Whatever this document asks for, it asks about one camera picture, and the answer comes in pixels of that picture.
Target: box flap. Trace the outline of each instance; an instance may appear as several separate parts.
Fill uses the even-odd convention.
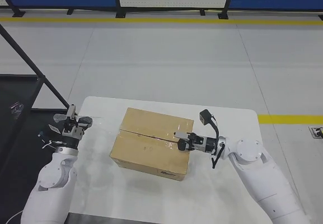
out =
[[[189,152],[179,151],[177,143],[123,130],[115,140],[110,157],[185,175],[189,162]]]
[[[192,132],[193,125],[190,119],[128,108],[120,130],[177,142],[174,132]]]

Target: table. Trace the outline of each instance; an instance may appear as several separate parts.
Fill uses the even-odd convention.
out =
[[[93,127],[79,145],[70,212],[153,223],[271,223],[228,160],[213,170],[208,154],[191,152],[181,182],[119,168],[109,153],[128,107],[193,119],[193,132],[214,136],[199,121],[199,112],[208,109],[220,135],[262,142],[252,110],[87,97],[79,115],[93,117]]]

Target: white cable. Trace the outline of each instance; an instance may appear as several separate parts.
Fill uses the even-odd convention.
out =
[[[16,213],[14,216],[12,216],[11,218],[9,218],[9,220],[6,222],[6,224],[8,224],[9,222],[10,222],[10,220],[12,220],[14,217],[16,217],[16,216],[18,216],[18,214],[20,214],[20,213],[22,213],[23,212],[23,210],[22,211],[20,211],[20,212],[18,212],[18,213]]]

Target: electrical outlet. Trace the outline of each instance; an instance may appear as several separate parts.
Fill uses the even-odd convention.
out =
[[[319,135],[321,131],[317,130],[318,128],[319,127],[309,127],[309,131],[311,132],[313,138],[322,139],[322,137]]]

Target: cardboard box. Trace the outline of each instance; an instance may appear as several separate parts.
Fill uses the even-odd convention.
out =
[[[120,167],[183,180],[189,152],[178,150],[174,132],[192,132],[193,125],[193,120],[128,108],[110,157]]]

